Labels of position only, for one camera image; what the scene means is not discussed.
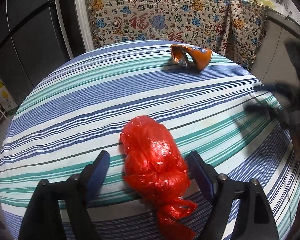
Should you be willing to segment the red plastic bag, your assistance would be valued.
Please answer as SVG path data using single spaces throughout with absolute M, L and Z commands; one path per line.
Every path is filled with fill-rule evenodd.
M 130 120 L 120 134 L 125 158 L 124 181 L 155 210 L 164 239 L 194 239 L 180 222 L 197 204 L 183 199 L 191 185 L 188 166 L 169 130 L 149 116 Z

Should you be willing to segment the grey kitchen counter cabinet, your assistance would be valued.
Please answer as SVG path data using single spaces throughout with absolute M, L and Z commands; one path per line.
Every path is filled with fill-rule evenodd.
M 300 25 L 269 10 L 266 32 L 251 73 L 263 83 L 283 81 L 298 84 L 296 71 L 285 48 L 287 41 L 300 41 Z

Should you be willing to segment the crushed orange soda can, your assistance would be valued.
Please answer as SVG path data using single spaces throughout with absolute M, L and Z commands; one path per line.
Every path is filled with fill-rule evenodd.
M 198 46 L 172 44 L 170 46 L 172 61 L 185 69 L 204 70 L 211 62 L 213 51 Z

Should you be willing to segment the patterned Chinese character cloth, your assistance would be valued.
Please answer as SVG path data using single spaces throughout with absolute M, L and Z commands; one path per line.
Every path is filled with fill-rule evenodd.
M 134 40 L 192 44 L 251 70 L 265 7 L 245 0 L 86 0 L 95 47 Z

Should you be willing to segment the striped blue green tablecloth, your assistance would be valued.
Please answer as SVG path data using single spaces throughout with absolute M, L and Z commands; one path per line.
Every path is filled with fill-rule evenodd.
M 65 180 L 106 150 L 110 168 L 89 206 L 96 230 L 103 239 L 160 239 L 154 213 L 122 179 L 119 136 L 140 115 L 169 129 L 183 156 L 195 150 L 231 179 L 258 179 L 279 238 L 287 237 L 300 200 L 299 161 L 288 132 L 243 110 L 278 101 L 254 92 L 259 79 L 219 54 L 202 72 L 173 64 L 170 45 L 123 42 L 85 53 L 24 100 L 0 155 L 0 202 L 14 238 L 41 179 Z

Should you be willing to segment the yellow cardboard box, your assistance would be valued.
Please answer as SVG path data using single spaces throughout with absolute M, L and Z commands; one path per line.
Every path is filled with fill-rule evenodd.
M 9 112 L 18 108 L 11 94 L 7 90 L 6 86 L 0 81 L 0 103 L 5 111 Z

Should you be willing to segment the dark grey refrigerator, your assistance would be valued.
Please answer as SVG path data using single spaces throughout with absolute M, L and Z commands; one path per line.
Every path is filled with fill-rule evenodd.
M 59 0 L 5 0 L 0 7 L 0 77 L 21 105 L 72 58 Z

